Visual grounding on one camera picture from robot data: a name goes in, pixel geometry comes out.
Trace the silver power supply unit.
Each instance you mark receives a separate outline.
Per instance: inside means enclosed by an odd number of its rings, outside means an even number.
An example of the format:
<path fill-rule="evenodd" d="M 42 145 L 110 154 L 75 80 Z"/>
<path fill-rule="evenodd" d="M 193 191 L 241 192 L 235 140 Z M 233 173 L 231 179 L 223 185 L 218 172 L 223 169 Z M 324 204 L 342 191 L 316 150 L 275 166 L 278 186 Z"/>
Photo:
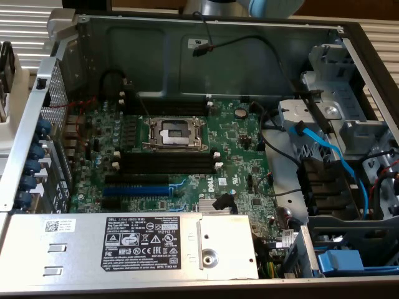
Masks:
<path fill-rule="evenodd" d="M 246 216 L 15 215 L 0 248 L 3 290 L 257 278 Z"/>

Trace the green Dell motherboard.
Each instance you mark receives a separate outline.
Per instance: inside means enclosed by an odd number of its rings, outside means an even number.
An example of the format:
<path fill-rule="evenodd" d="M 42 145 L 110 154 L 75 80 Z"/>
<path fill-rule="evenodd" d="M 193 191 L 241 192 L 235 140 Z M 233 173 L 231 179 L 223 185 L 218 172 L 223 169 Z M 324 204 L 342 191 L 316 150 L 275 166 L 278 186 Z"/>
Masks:
<path fill-rule="evenodd" d="M 71 213 L 99 212 L 198 212 L 200 199 L 215 199 L 228 193 L 234 197 L 237 210 L 247 215 L 251 231 L 267 242 L 282 239 L 277 218 L 273 175 L 267 163 L 265 144 L 259 132 L 260 112 L 239 100 L 214 100 L 207 104 L 208 116 L 197 116 L 206 122 L 203 142 L 205 152 L 213 153 L 214 174 L 163 174 L 168 184 L 105 184 L 106 175 L 122 174 L 115 158 L 120 153 L 152 152 L 142 147 L 148 138 L 144 121 L 160 115 L 126 115 L 105 104 L 87 117 L 72 116 L 85 135 L 85 144 L 71 148 L 68 156 L 74 176 L 70 197 Z M 243 108 L 248 117 L 240 120 L 234 111 Z M 106 187 L 168 186 L 169 196 L 103 196 Z M 104 197 L 118 197 L 120 210 L 101 208 Z"/>

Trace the silver metal disk bay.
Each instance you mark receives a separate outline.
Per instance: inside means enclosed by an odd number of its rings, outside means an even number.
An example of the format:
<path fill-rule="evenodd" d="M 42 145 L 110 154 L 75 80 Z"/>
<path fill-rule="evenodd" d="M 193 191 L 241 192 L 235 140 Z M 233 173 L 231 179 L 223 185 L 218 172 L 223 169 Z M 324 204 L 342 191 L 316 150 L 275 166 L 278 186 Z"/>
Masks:
<path fill-rule="evenodd" d="M 315 46 L 309 64 L 300 82 L 305 90 L 323 90 L 318 106 L 334 132 L 306 125 L 294 99 L 279 104 L 309 215 L 345 221 L 399 216 L 399 141 L 371 113 L 350 52 L 342 45 Z"/>

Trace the blue expansion slot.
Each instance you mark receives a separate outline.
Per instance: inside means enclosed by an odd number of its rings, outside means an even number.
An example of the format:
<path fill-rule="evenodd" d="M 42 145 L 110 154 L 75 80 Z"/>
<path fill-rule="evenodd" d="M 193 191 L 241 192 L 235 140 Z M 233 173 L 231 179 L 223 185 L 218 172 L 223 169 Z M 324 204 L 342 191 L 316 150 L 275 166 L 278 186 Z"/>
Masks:
<path fill-rule="evenodd" d="M 169 196 L 168 186 L 106 187 L 103 196 Z"/>

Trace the black plastic connector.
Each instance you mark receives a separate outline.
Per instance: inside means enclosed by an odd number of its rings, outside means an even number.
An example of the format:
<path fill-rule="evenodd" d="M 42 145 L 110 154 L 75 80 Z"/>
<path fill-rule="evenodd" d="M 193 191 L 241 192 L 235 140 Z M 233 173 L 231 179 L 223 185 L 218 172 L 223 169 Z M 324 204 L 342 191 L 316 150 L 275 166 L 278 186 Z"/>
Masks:
<path fill-rule="evenodd" d="M 224 210 L 225 208 L 230 208 L 231 212 L 235 213 L 237 210 L 236 203 L 234 201 L 234 197 L 231 194 L 225 193 L 217 198 L 212 203 L 212 206 L 217 210 Z"/>

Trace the silver chipset heatsink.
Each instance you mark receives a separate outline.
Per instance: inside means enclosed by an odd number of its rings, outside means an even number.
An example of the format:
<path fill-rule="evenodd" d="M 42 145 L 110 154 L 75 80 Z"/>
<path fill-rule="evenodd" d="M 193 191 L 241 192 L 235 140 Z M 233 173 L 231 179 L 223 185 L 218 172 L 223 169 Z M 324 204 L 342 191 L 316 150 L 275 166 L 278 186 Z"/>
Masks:
<path fill-rule="evenodd" d="M 233 214 L 230 207 L 226 207 L 223 210 L 216 210 L 213 206 L 215 199 L 200 199 L 198 203 L 198 212 L 209 215 L 230 215 Z"/>

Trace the white plastic parts rack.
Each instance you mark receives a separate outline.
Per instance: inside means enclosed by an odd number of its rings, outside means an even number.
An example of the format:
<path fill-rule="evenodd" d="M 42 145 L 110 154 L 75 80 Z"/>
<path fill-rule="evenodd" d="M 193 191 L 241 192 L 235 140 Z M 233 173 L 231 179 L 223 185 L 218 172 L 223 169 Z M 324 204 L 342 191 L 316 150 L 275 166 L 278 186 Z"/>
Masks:
<path fill-rule="evenodd" d="M 11 92 L 6 93 L 0 82 L 0 154 L 10 152 L 29 97 L 30 72 L 21 67 L 18 56 L 14 66 Z"/>

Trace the long black expansion slot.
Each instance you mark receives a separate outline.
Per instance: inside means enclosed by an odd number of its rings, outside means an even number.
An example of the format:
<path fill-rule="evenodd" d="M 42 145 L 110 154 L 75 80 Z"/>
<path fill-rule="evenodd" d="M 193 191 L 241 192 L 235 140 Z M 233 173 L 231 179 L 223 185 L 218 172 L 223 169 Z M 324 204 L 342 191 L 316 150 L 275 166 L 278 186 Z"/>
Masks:
<path fill-rule="evenodd" d="M 113 174 L 106 175 L 104 179 L 105 184 L 128 184 L 128 185 L 139 185 L 139 184 L 168 184 L 169 177 L 163 174 Z"/>

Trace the metal CPU socket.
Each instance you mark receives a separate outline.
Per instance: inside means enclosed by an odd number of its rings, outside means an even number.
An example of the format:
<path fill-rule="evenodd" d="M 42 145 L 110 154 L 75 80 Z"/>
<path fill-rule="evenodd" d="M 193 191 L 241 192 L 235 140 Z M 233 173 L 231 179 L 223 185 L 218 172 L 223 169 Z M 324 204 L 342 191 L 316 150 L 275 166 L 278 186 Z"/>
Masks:
<path fill-rule="evenodd" d="M 199 153 L 208 150 L 203 142 L 204 120 L 192 117 L 152 117 L 144 121 L 148 138 L 142 147 L 152 152 Z"/>

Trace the black plastic bar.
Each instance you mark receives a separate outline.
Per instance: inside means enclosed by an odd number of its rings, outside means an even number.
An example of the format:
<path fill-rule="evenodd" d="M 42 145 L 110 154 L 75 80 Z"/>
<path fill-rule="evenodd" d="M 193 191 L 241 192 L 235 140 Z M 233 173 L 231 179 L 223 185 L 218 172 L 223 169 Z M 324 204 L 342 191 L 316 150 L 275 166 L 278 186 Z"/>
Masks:
<path fill-rule="evenodd" d="M 333 133 L 334 130 L 330 122 L 318 106 L 318 100 L 323 90 L 305 90 L 304 85 L 298 80 L 289 80 L 289 85 L 297 106 L 295 111 L 299 113 L 299 116 L 305 117 L 302 121 L 306 125 L 318 126 L 325 134 Z"/>

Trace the short black expansion slot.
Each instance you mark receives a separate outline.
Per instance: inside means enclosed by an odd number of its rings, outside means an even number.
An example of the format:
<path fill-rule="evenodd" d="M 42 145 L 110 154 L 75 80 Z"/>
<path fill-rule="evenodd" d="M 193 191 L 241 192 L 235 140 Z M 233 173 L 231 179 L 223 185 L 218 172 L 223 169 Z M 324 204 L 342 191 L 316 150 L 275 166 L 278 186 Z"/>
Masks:
<path fill-rule="evenodd" d="M 101 201 L 101 208 L 106 210 L 120 210 L 122 201 L 118 197 L 104 197 Z"/>

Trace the open grey PC case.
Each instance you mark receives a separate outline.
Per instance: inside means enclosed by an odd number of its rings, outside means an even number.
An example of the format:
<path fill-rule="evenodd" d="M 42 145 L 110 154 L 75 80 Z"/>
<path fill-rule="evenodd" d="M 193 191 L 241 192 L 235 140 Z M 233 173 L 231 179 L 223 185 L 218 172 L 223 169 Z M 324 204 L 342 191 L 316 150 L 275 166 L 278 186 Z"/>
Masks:
<path fill-rule="evenodd" d="M 300 82 L 310 69 L 311 50 L 342 45 L 363 78 L 371 113 L 399 141 L 399 88 L 358 24 L 56 9 L 47 30 L 52 52 L 37 70 L 10 152 L 0 155 L 0 248 L 15 215 L 172 213 L 69 211 L 74 176 L 68 152 L 85 144 L 70 118 L 87 117 L 105 104 L 119 109 L 133 92 L 162 91 L 209 93 L 213 101 L 239 100 L 260 112 L 282 239 L 267 242 L 251 231 L 255 280 L 0 288 L 0 298 L 399 299 L 399 216 L 377 221 L 310 216 L 297 177 L 300 161 L 279 114 L 280 102 L 294 99 L 289 80 Z M 52 123 L 47 136 L 36 133 L 39 119 Z M 44 149 L 42 159 L 32 157 L 34 144 Z M 39 173 L 24 171 L 28 159 L 40 162 Z M 35 189 L 19 189 L 24 175 L 35 177 Z M 30 208 L 15 205 L 20 191 L 31 194 Z M 364 272 L 326 277 L 317 256 L 327 250 L 358 250 Z"/>

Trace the blue plastic latch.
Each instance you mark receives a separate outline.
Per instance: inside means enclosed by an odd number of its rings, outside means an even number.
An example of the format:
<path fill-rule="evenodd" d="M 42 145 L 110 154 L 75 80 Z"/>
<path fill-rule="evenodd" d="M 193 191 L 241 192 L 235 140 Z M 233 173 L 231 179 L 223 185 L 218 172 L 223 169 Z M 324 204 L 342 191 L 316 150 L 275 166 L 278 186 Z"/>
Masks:
<path fill-rule="evenodd" d="M 357 275 L 365 270 L 358 250 L 327 250 L 317 261 L 326 277 Z"/>

